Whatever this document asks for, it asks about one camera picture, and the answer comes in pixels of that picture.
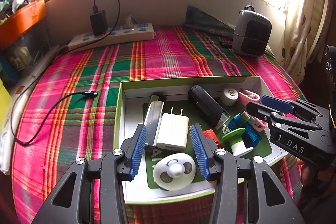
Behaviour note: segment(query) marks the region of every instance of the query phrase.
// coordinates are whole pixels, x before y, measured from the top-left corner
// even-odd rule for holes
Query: wall
[[[121,15],[118,25],[126,16],[133,15],[138,22],[154,25],[182,25],[187,5],[194,5],[217,19],[236,25],[239,10],[253,5],[268,17],[273,25],[269,45],[280,58],[280,40],[284,32],[285,14],[263,0],[120,0]],[[105,9],[108,25],[113,26],[117,14],[116,0],[97,0],[99,9]],[[93,0],[49,0],[46,3],[47,25],[53,44],[66,44],[74,35],[89,32]]]

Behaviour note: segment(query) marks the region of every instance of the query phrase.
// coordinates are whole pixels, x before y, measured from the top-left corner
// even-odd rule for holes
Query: green box
[[[194,85],[201,85],[214,98],[219,98],[226,86],[237,90],[239,88],[251,90],[260,97],[263,95],[273,96],[265,82],[258,76],[186,77],[121,82],[115,114],[114,149],[119,148],[124,139],[132,137],[137,125],[143,123],[144,112],[153,93],[162,94],[167,97],[164,113],[170,112],[171,106],[176,107],[176,114],[179,114],[180,109],[183,108],[184,115],[189,116],[189,125],[198,122],[201,124],[203,130],[209,129],[206,128],[204,121],[199,120],[200,118],[193,112],[192,107],[188,106],[188,91]],[[231,108],[224,108],[230,112],[231,117],[244,110],[244,107],[239,106],[238,103]],[[262,142],[251,153],[247,154],[246,158],[261,155],[269,165],[273,165],[287,154],[285,150],[269,142],[270,134],[268,128],[260,135],[262,136]],[[194,158],[189,137],[185,152]],[[214,192],[214,182],[205,181],[200,174],[195,176],[191,185],[180,191],[164,191],[156,187],[155,182],[152,181],[152,167],[157,163],[158,157],[165,157],[171,153],[163,151],[159,155],[157,151],[154,151],[152,160],[155,161],[153,161],[153,165],[150,162],[151,155],[146,152],[145,157],[144,153],[138,175],[134,181],[123,182],[126,203],[169,203],[197,198]]]

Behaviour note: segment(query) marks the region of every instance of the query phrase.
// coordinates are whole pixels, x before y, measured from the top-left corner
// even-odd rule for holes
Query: human hand
[[[301,169],[301,183],[303,185],[309,185],[312,183],[316,170],[313,170],[313,168],[309,167],[304,161],[297,159],[296,161],[297,165],[302,165]],[[336,168],[335,166],[330,166],[328,169],[319,171],[318,173],[318,179],[322,180],[323,182],[328,182],[329,186],[327,190],[325,191],[323,197],[328,196],[329,194],[336,192],[336,176],[335,176]]]

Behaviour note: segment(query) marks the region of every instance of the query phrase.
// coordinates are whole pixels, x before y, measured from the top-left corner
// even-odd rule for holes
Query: metal screw
[[[253,160],[255,161],[255,162],[257,162],[257,163],[262,163],[263,161],[264,161],[264,159],[262,158],[262,157],[260,157],[260,156],[255,156],[254,158],[253,158]]]
[[[113,150],[112,153],[115,156],[119,156],[123,153],[123,151],[121,149],[117,148],[117,149]]]
[[[216,150],[216,153],[217,153],[218,155],[225,155],[225,154],[226,154],[226,151],[225,151],[225,149],[223,149],[223,148],[218,148],[218,149]]]
[[[76,164],[83,164],[85,162],[84,158],[76,158],[75,160]]]

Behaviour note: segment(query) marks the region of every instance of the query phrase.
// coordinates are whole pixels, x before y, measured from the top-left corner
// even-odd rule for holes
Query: power strip
[[[106,36],[104,39],[98,41],[97,43],[92,43],[101,39],[103,36]],[[133,42],[133,41],[142,41],[142,40],[151,40],[154,39],[154,29],[151,23],[137,24],[132,29],[123,29],[123,27],[116,27],[110,35],[94,35],[93,32],[80,34],[76,36],[68,44],[68,49],[71,51],[75,48],[81,47],[72,52],[78,52],[82,50],[88,50],[90,48],[102,47],[107,45]]]

